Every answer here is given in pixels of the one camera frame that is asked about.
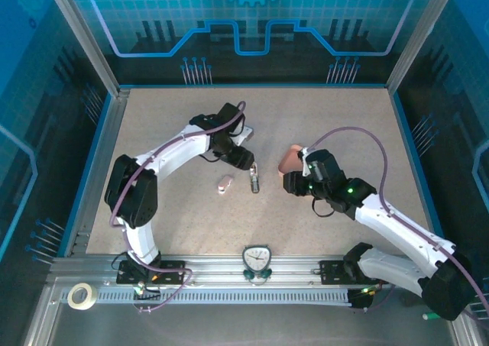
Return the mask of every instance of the beige table surface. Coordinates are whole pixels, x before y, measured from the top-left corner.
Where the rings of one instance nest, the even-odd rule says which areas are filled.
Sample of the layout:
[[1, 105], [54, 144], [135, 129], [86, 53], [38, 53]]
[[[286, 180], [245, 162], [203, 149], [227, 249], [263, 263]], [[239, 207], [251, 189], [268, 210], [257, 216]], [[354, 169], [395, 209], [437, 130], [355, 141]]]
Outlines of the beige table surface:
[[[261, 191], [251, 193], [249, 172], [198, 157], [158, 187], [155, 241], [163, 254], [240, 254], [247, 244], [269, 244], [274, 254], [344, 254], [359, 241], [399, 253], [390, 243], [346, 215], [318, 218], [311, 197], [287, 194], [277, 166], [291, 144], [308, 146], [333, 128], [351, 125], [376, 134], [387, 150], [386, 199], [427, 227], [400, 130], [385, 89], [133, 89], [110, 171], [116, 157], [135, 157], [179, 133], [191, 117], [217, 113], [226, 103], [245, 100], [246, 123], [255, 131], [244, 146], [255, 155]], [[323, 142], [349, 177], [378, 188], [381, 152], [371, 139], [342, 132]], [[235, 178], [223, 196], [217, 183]], [[325, 202], [318, 211], [328, 212]], [[108, 226], [110, 210], [101, 198], [88, 252], [125, 250], [121, 233]]]

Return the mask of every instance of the gray floor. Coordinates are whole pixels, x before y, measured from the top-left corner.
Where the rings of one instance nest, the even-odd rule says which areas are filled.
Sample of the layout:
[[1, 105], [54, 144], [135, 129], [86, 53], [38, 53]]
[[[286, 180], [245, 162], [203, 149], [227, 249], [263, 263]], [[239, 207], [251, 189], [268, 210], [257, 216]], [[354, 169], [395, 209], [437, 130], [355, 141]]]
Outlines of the gray floor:
[[423, 321], [425, 306], [403, 307], [399, 291], [364, 314], [331, 306], [134, 306], [60, 308], [51, 346], [449, 346], [449, 324]]
[[[133, 89], [112, 162], [121, 154], [137, 156], [153, 149], [179, 133], [191, 117], [216, 113], [226, 102], [240, 100], [247, 102], [246, 122], [255, 129], [245, 146], [258, 164], [260, 193], [251, 193], [248, 172], [223, 162], [191, 160], [158, 189], [153, 232], [162, 253], [240, 254], [247, 244], [269, 244], [275, 254], [344, 254], [359, 241], [398, 253], [377, 233], [345, 215], [317, 218], [310, 197], [297, 198], [282, 189], [277, 166], [290, 145], [308, 146], [346, 125], [367, 128], [380, 138], [390, 159], [387, 200], [427, 226], [385, 89]], [[378, 187], [381, 153], [369, 137], [344, 132], [322, 146], [335, 155], [347, 176], [359, 176]], [[216, 186], [226, 174], [235, 181], [219, 196]], [[329, 210], [323, 202], [317, 208]], [[89, 253], [125, 249], [121, 234], [108, 227], [109, 215], [101, 200]]]

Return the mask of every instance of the masking tape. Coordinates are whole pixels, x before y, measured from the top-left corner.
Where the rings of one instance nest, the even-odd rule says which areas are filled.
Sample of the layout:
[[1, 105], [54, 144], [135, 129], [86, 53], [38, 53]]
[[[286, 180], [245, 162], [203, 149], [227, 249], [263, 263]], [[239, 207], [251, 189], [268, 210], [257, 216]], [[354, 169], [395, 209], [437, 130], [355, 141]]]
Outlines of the masking tape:
[[[86, 298], [82, 302], [75, 302], [73, 296], [79, 291], [86, 291]], [[68, 293], [68, 305], [73, 309], [87, 310], [91, 308], [97, 300], [97, 289], [88, 283], [76, 284]]]

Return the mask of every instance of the robotic arm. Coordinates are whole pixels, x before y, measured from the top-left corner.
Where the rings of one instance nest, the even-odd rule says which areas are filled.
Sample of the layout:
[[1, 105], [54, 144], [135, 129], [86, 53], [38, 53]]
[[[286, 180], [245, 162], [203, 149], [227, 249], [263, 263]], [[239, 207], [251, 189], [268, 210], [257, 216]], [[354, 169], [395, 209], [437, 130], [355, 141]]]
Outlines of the robotic arm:
[[[409, 259], [382, 253], [360, 243], [344, 256], [345, 271], [353, 280], [366, 277], [385, 280], [421, 296], [444, 319], [454, 320], [474, 298], [475, 292], [459, 269], [439, 250], [443, 247], [474, 276], [476, 260], [446, 239], [427, 231], [387, 203], [384, 209], [376, 189], [359, 178], [347, 179], [327, 150], [302, 149], [302, 172], [283, 177], [283, 187], [296, 196], [324, 199], [336, 211], [368, 226], [398, 247]], [[422, 232], [426, 239], [401, 224], [397, 216]]]
[[[226, 103], [217, 115], [198, 115], [179, 133], [210, 130], [231, 121], [239, 112], [238, 108]], [[240, 170], [249, 170], [254, 162], [253, 153], [241, 146], [253, 136], [253, 130], [245, 126], [242, 116], [228, 128], [214, 134], [201, 134], [182, 139], [154, 156], [159, 147], [135, 158], [120, 156], [114, 163], [112, 174], [105, 193], [105, 203], [114, 209], [121, 191], [129, 177], [148, 158], [151, 163], [130, 188], [118, 211], [117, 220], [125, 226], [129, 244], [134, 250], [130, 256], [137, 256], [145, 264], [157, 265], [160, 252], [157, 249], [151, 230], [151, 219], [157, 211], [157, 184], [197, 155], [212, 150], [220, 160]]]

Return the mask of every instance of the tape roll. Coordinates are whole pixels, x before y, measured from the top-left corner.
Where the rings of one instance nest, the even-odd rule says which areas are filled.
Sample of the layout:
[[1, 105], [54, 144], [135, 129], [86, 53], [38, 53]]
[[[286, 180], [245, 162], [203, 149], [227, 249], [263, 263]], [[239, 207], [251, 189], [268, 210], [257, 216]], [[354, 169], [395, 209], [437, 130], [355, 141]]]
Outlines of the tape roll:
[[[83, 293], [86, 293], [86, 297], [80, 301]], [[87, 310], [95, 304], [96, 300], [97, 289], [88, 283], [78, 283], [68, 293], [68, 305], [73, 309]]]

